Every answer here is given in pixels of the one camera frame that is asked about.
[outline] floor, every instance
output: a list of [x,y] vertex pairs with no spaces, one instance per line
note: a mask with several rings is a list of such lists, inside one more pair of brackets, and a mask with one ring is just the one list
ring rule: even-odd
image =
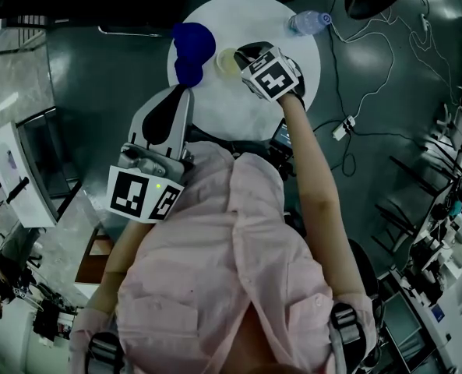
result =
[[[40,44],[44,36],[33,43]],[[0,36],[0,51],[17,48],[17,30],[6,30]],[[14,101],[8,106],[7,101]],[[8,121],[18,122],[54,106],[48,75],[46,47],[18,55],[0,57],[0,126]],[[0,200],[5,197],[0,192]],[[16,223],[16,216],[7,205],[0,209],[0,245]],[[84,306],[86,298],[73,286],[82,259],[98,218],[90,201],[80,191],[66,210],[56,228],[43,233],[34,251],[43,256],[41,267],[35,270],[37,280],[43,281],[62,294],[73,305]]]
[[[191,4],[197,5],[201,1],[206,0],[192,0]],[[428,18],[433,26],[436,47],[450,63],[452,84],[460,84],[461,0],[429,1]],[[332,0],[296,0],[289,4],[295,11],[328,11],[331,5]],[[395,15],[403,16],[411,28],[422,35],[421,20],[418,16],[420,12],[425,12],[421,0],[400,0],[393,6],[393,18]],[[333,22],[344,37],[354,34],[364,24],[347,18],[343,0],[337,0],[334,6]],[[449,100],[450,91],[433,72],[414,57],[408,42],[409,33],[401,23],[392,26],[376,23],[371,25],[371,30],[388,36],[395,54],[395,66],[389,84],[377,96],[369,97],[362,107],[357,120],[358,131],[398,132],[420,139],[429,133],[433,117],[441,102]],[[51,54],[54,96],[49,80],[46,47],[33,53],[0,57],[0,107],[6,106],[7,101],[15,100],[7,108],[0,109],[0,125],[8,120],[21,120],[49,108],[55,104],[54,98],[59,107],[71,106],[73,109],[82,109],[83,104],[88,104],[90,110],[87,115],[91,121],[95,121],[97,115],[104,117],[103,111],[94,108],[102,108],[105,105],[115,108],[115,104],[116,107],[121,104],[135,107],[139,101],[145,99],[145,96],[139,95],[138,90],[134,90],[139,82],[136,71],[143,70],[140,69],[142,63],[136,62],[135,51],[145,48],[144,41],[127,41],[125,38],[122,42],[113,41],[111,38],[104,38],[94,29],[66,29],[54,33],[52,37],[55,49],[54,54]],[[66,42],[57,43],[58,37],[61,38],[60,41],[66,39]],[[340,102],[335,94],[334,62],[330,53],[328,33],[320,34],[316,37],[316,42],[323,70],[319,91],[309,110],[312,127],[329,119],[343,118]],[[7,32],[0,37],[0,50],[13,48],[16,43],[17,34]],[[152,54],[158,54],[158,60],[164,62],[168,48],[162,42],[156,43],[159,44],[152,48]],[[118,53],[111,56],[111,61],[105,61],[104,56],[109,56],[111,51],[108,49],[116,48]],[[390,51],[386,42],[377,36],[367,37],[365,41],[349,45],[335,40],[334,50],[337,53],[344,109],[353,115],[358,110],[361,97],[370,90],[376,90],[385,79],[391,60]],[[419,56],[447,79],[447,66],[433,49],[420,52]],[[125,76],[122,71],[129,65],[129,70],[133,72]],[[164,73],[161,76],[151,74],[150,78],[143,79],[143,82],[149,81],[163,86],[165,79]],[[84,84],[88,89],[86,93],[83,92]],[[119,85],[125,87],[123,94],[117,92]],[[116,126],[117,120],[118,114],[113,114],[105,119],[109,124],[105,125],[104,129],[97,129],[93,134],[95,139],[103,137],[102,140],[108,146],[108,149],[105,147],[97,151],[97,155],[101,156],[103,161],[107,161],[110,155],[116,153],[116,149],[109,146],[117,142],[115,130],[118,131],[118,128],[113,127]],[[331,166],[335,166],[341,162],[348,139],[337,143],[332,139],[331,131],[327,126],[316,134],[327,160]],[[391,259],[370,238],[370,235],[378,233],[384,226],[377,215],[374,203],[390,195],[402,181],[398,170],[389,162],[388,156],[395,154],[410,163],[415,161],[421,152],[413,147],[412,142],[397,136],[354,136],[349,148],[349,152],[354,154],[355,162],[349,158],[345,169],[346,172],[350,172],[356,164],[356,172],[352,176],[346,176],[342,173],[342,167],[333,170],[340,193],[344,223],[348,236],[362,244],[376,271],[381,273],[391,263]],[[95,157],[88,156],[84,150],[83,160],[87,159],[92,162]],[[95,195],[91,195],[87,188],[86,191],[94,202]],[[285,192],[287,204],[298,205],[294,179],[287,182]],[[44,256],[38,273],[51,288],[62,293],[76,305],[83,305],[85,298],[72,286],[72,281],[81,254],[97,221],[93,205],[85,193],[80,192],[59,225],[42,235],[36,245],[37,251]],[[10,208],[4,206],[0,211],[0,233],[9,232],[14,223],[15,217]]]

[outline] water bottle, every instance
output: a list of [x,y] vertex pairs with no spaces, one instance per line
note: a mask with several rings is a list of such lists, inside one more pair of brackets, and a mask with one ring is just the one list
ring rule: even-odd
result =
[[331,16],[327,12],[304,11],[292,16],[287,24],[298,36],[318,34],[331,24]]

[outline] power strip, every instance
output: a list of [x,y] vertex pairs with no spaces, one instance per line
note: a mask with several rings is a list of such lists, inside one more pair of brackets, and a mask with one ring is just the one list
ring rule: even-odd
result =
[[347,116],[342,124],[340,124],[336,129],[333,130],[333,138],[336,141],[340,141],[347,134],[346,126],[354,127],[355,119],[353,116]]

